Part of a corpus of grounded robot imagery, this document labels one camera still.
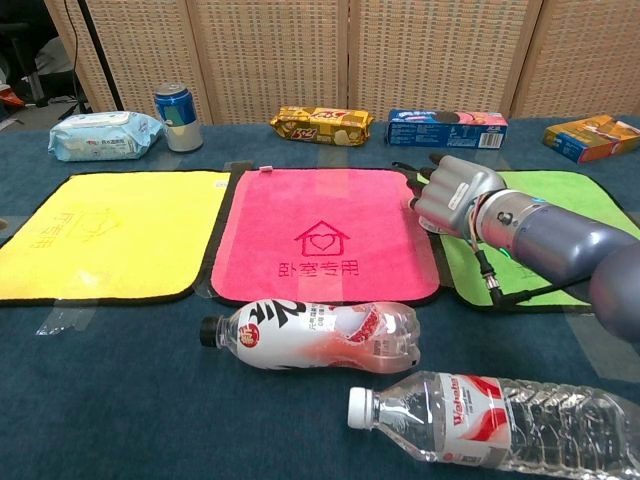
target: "woven partition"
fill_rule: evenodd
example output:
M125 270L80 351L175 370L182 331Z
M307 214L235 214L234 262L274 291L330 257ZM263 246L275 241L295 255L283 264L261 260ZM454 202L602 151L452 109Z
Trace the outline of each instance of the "woven partition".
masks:
M87 0L125 110L155 116L153 92L185 83L198 119L211 123L209 102L184 0Z
M513 116L640 112L640 1L545 2Z
M347 0L187 0L214 121L346 107Z
M45 0L49 14L56 26L58 35L62 40L67 55L73 62L76 41L71 28L71 22L67 17L64 7L64 0ZM80 7L76 0L67 0L69 14L73 25L78 32L78 64L76 73L87 100L95 112L107 112L116 109L113 96L109 90L107 79L104 76L102 66L98 60L91 37L87 30Z
M508 113L541 0L350 3L350 108Z

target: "clear plastic bottle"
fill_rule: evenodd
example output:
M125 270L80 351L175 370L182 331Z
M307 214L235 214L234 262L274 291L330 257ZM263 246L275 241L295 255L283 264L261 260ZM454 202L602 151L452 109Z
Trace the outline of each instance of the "clear plastic bottle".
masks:
M259 300L231 317L207 317L204 346L229 348L258 368L352 367L397 373L420 360L420 324L401 303L334 307Z
M354 387L348 424L417 460L581 480L640 478L640 408L588 387L416 372Z

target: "floor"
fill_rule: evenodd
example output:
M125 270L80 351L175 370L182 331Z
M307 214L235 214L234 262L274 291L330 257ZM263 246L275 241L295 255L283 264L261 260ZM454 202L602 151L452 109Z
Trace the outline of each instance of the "floor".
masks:
M16 132L21 130L49 130L60 122L58 117L69 109L73 103L71 100L59 99L43 108L26 107L18 110L9 118L0 121L0 135L4 132Z

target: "biscuit box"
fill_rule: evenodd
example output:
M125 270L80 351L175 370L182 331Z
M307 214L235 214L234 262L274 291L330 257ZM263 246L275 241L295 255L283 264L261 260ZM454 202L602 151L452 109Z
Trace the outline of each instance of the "biscuit box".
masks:
M507 133L500 113L400 110L389 112L389 145L500 148Z
M576 163L630 152L640 144L640 130L609 115L547 127L542 143Z
M289 140L329 145L362 145L369 138L373 117L365 110L282 107L269 124Z

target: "pink towel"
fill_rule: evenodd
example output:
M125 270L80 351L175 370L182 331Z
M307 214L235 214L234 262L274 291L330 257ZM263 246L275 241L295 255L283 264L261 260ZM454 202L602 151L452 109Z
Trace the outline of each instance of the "pink towel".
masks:
M223 298L417 302L439 285L431 244L386 170L244 173L211 282Z

